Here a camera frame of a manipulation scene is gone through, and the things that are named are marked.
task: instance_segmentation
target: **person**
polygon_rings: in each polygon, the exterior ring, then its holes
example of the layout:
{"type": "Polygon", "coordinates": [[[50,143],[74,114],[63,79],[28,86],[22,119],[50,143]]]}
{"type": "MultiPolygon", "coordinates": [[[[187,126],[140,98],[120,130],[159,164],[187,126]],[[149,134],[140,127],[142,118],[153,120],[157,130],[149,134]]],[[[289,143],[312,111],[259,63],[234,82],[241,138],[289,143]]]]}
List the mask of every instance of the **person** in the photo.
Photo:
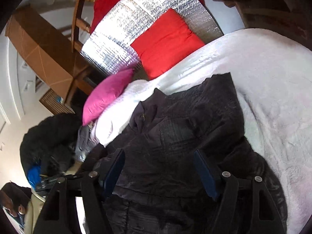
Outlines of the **person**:
{"type": "Polygon", "coordinates": [[[13,182],[6,183],[0,190],[0,204],[19,224],[24,233],[24,218],[32,192],[28,187],[20,187],[13,182]]]}

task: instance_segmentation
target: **silver insulation foil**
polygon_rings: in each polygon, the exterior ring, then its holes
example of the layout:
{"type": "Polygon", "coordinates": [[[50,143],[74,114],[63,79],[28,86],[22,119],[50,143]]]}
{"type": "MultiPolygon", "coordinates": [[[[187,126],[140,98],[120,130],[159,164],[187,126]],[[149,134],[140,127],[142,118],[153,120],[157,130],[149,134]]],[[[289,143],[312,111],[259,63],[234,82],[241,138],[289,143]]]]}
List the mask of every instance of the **silver insulation foil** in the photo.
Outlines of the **silver insulation foil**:
{"type": "Polygon", "coordinates": [[[169,8],[203,42],[209,43],[223,35],[198,0],[121,0],[98,24],[81,54],[106,75],[127,67],[140,67],[138,54],[130,45],[169,8]]]}

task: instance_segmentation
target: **person's hand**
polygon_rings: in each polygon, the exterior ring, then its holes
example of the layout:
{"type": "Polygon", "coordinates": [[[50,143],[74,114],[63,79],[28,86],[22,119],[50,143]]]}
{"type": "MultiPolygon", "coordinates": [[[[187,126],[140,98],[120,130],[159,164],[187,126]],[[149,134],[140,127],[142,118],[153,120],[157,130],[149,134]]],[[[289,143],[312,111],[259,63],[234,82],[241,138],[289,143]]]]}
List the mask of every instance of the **person's hand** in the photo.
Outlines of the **person's hand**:
{"type": "Polygon", "coordinates": [[[26,214],[26,209],[23,207],[23,205],[19,205],[18,212],[22,215],[26,214]]]}

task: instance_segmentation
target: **white blanket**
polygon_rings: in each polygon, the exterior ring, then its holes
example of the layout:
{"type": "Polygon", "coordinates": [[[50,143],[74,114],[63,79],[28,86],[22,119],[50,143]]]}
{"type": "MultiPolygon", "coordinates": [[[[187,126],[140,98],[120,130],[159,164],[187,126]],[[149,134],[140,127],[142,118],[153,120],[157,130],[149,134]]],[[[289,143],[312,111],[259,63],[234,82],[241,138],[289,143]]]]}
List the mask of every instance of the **white blanket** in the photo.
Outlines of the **white blanket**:
{"type": "Polygon", "coordinates": [[[288,234],[312,214],[312,52],[277,33],[245,29],[197,50],[160,77],[134,81],[97,121],[106,146],[129,123],[139,101],[158,88],[169,95],[231,72],[245,119],[245,135],[282,184],[288,234]]]}

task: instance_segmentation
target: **metal screw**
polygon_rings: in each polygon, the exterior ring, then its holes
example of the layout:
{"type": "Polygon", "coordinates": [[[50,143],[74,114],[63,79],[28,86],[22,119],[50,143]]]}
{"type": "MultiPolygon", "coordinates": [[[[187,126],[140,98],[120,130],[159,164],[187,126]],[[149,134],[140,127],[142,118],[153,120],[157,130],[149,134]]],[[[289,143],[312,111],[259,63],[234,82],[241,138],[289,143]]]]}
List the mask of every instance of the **metal screw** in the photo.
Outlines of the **metal screw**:
{"type": "Polygon", "coordinates": [[[97,172],[95,172],[95,171],[92,171],[92,172],[89,173],[89,177],[90,178],[94,178],[96,176],[97,176],[97,172]]]}
{"type": "Polygon", "coordinates": [[[260,176],[255,176],[255,181],[260,183],[262,182],[262,178],[260,176]]]}
{"type": "Polygon", "coordinates": [[[229,172],[222,172],[222,176],[225,178],[229,178],[231,174],[229,172]]]}
{"type": "Polygon", "coordinates": [[[60,184],[63,183],[64,181],[65,181],[64,177],[60,177],[60,178],[57,179],[57,182],[60,183],[60,184]]]}

